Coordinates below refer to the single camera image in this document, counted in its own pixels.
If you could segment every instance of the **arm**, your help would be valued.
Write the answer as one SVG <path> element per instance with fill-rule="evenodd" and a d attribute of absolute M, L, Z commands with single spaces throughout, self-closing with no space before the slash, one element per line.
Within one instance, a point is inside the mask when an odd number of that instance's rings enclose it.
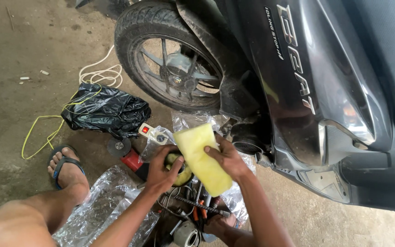
<path fill-rule="evenodd" d="M 164 159 L 170 151 L 177 150 L 175 145 L 160 146 L 157 154 L 150 162 L 146 187 L 135 198 L 132 204 L 102 232 L 91 247 L 124 247 L 128 246 L 141 222 L 158 197 L 166 192 L 176 180 L 184 157 L 180 156 L 168 171 L 164 167 Z"/>
<path fill-rule="evenodd" d="M 256 246 L 294 246 L 287 230 L 272 209 L 258 179 L 243 162 L 237 150 L 220 135 L 216 135 L 216 141 L 220 144 L 221 152 L 208 146 L 204 150 L 209 156 L 216 159 L 220 166 L 239 184 L 249 213 Z M 235 231 L 231 230 L 226 234 L 233 233 Z"/>

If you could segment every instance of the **front wheel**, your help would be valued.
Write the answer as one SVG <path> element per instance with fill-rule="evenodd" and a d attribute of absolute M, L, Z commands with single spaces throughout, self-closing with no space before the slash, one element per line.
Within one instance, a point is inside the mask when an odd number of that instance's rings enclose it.
<path fill-rule="evenodd" d="M 218 113 L 222 73 L 174 3 L 144 0 L 126 8 L 115 26 L 115 50 L 129 77 L 160 103 Z"/>

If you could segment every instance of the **tire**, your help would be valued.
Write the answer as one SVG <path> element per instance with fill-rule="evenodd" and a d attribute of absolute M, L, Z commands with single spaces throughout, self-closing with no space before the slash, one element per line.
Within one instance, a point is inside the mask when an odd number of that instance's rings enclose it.
<path fill-rule="evenodd" d="M 163 35 L 167 38 L 172 37 L 183 41 L 196 48 L 213 64 L 217 64 L 217 61 L 180 17 L 175 3 L 162 0 L 143 0 L 126 8 L 115 26 L 115 51 L 124 70 L 134 83 L 158 102 L 175 110 L 185 112 L 208 110 L 211 114 L 218 114 L 220 98 L 216 102 L 211 102 L 210 105 L 205 106 L 193 106 L 186 103 L 180 105 L 148 86 L 144 77 L 137 71 L 135 63 L 132 62 L 132 56 L 135 53 L 134 43 L 142 39 L 141 37 L 150 34 Z"/>

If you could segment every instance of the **leg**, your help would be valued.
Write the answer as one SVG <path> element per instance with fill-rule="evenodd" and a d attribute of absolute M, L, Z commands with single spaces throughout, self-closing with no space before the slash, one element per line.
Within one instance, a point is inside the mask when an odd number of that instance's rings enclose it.
<path fill-rule="evenodd" d="M 63 155 L 79 158 L 68 148 Z M 52 175 L 62 158 L 58 152 L 50 161 Z M 83 202 L 89 192 L 88 181 L 72 163 L 65 163 L 59 173 L 60 191 L 51 191 L 0 206 L 0 246 L 55 246 L 51 234 L 66 222 L 72 209 Z"/>
<path fill-rule="evenodd" d="M 204 232 L 220 238 L 228 247 L 257 246 L 254 235 L 234 228 L 235 224 L 236 217 L 233 214 L 229 218 L 216 215 L 204 226 Z"/>

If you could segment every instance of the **yellow sponge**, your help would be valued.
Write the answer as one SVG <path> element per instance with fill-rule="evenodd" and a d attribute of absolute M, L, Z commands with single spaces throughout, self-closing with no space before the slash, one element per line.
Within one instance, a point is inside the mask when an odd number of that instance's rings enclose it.
<path fill-rule="evenodd" d="M 205 146 L 219 149 L 210 123 L 175 132 L 173 137 L 185 161 L 212 197 L 231 188 L 231 177 L 215 159 L 204 152 Z"/>

